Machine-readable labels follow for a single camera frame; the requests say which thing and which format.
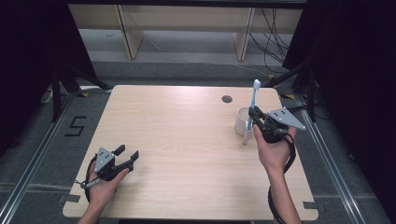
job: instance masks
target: toothbrush head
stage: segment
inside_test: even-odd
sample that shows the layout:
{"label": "toothbrush head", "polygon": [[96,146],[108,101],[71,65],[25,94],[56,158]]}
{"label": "toothbrush head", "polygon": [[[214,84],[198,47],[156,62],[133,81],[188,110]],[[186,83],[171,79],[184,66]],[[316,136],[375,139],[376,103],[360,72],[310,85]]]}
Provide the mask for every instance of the toothbrush head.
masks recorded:
{"label": "toothbrush head", "polygon": [[262,84],[260,83],[260,81],[258,79],[256,79],[256,80],[254,80],[253,89],[257,91],[261,85]]}

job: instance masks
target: white cup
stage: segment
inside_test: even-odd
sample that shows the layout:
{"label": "white cup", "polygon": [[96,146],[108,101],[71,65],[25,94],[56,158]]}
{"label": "white cup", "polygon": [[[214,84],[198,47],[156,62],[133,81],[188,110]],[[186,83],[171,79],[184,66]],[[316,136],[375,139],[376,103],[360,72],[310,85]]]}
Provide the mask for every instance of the white cup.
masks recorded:
{"label": "white cup", "polygon": [[236,113],[235,132],[244,136],[242,144],[246,144],[253,129],[248,131],[248,109],[249,107],[241,107]]}

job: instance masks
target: light wood tabletop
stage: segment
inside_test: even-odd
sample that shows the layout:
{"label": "light wood tabletop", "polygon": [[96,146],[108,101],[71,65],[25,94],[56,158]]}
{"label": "light wood tabletop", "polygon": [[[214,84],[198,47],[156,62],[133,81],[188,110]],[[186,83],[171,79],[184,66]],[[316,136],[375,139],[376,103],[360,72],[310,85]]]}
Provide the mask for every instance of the light wood tabletop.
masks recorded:
{"label": "light wood tabletop", "polygon": [[[116,164],[137,150],[140,158],[102,217],[273,219],[254,136],[243,145],[234,131],[236,112],[249,106],[252,93],[252,88],[117,86],[76,180],[84,180],[99,147],[112,151],[125,145]],[[223,96],[232,101],[224,103]],[[262,111],[281,107],[274,89],[258,90],[256,105]],[[318,210],[304,208],[314,199],[298,155],[286,178],[301,219],[317,219]],[[70,194],[80,198],[66,202],[64,215],[81,217],[88,206],[84,190],[75,184]]]}

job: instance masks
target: gray floor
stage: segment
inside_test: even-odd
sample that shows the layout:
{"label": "gray floor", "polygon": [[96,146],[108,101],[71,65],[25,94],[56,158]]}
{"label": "gray floor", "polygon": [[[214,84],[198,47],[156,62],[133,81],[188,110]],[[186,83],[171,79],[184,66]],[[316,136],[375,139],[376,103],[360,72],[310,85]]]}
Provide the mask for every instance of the gray floor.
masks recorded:
{"label": "gray floor", "polygon": [[[146,32],[137,58],[127,58],[119,31],[81,30],[97,76],[110,85],[203,85],[245,86],[252,80],[269,81],[269,71],[264,65],[264,55],[249,41],[247,57],[238,62],[233,46],[233,36],[223,33]],[[261,34],[254,34],[265,45]],[[291,36],[282,35],[285,42]],[[271,70],[285,72],[280,63],[267,57]],[[80,81],[81,85],[91,85]],[[276,88],[281,94],[290,94],[292,80]],[[106,106],[109,93],[89,93],[77,97],[67,110],[59,131],[49,146],[37,173],[15,211],[11,223],[76,223],[76,219],[64,217],[64,197],[68,194],[85,156],[86,148]],[[282,99],[286,107],[297,106],[296,100]],[[346,185],[356,200],[366,223],[390,223],[357,164],[349,159],[347,147],[334,127],[324,107],[316,107],[318,128],[325,140]],[[50,126],[52,105],[44,104],[33,116],[19,137],[20,144],[10,148],[0,159],[0,202],[4,203],[19,181],[41,139]],[[303,113],[296,117],[304,120]],[[76,133],[70,129],[75,116],[76,125],[84,126],[79,137],[67,137]],[[319,218],[312,223],[353,223],[342,203],[329,171],[318,153],[318,146],[310,132],[299,132],[296,140],[308,183],[314,195]],[[102,219],[100,223],[118,223]]]}

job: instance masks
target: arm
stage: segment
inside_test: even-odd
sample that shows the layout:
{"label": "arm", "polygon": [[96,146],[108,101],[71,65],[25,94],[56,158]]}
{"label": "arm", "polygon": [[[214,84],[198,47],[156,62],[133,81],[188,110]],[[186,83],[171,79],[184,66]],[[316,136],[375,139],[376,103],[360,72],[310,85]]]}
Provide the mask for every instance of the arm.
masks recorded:
{"label": "arm", "polygon": [[[290,156],[288,144],[285,141],[268,144],[265,142],[260,129],[256,125],[253,126],[253,132],[257,141],[260,161],[270,180],[271,195],[276,211],[288,224],[301,223],[283,174],[283,168]],[[295,128],[289,128],[289,134],[293,138],[296,132]]]}
{"label": "arm", "polygon": [[[97,177],[97,174],[93,171],[94,167],[95,162],[91,166],[90,181]],[[78,224],[94,224],[99,220],[106,205],[114,197],[117,185],[128,173],[129,170],[124,169],[111,181],[101,180],[98,184],[90,187],[90,204]]]}

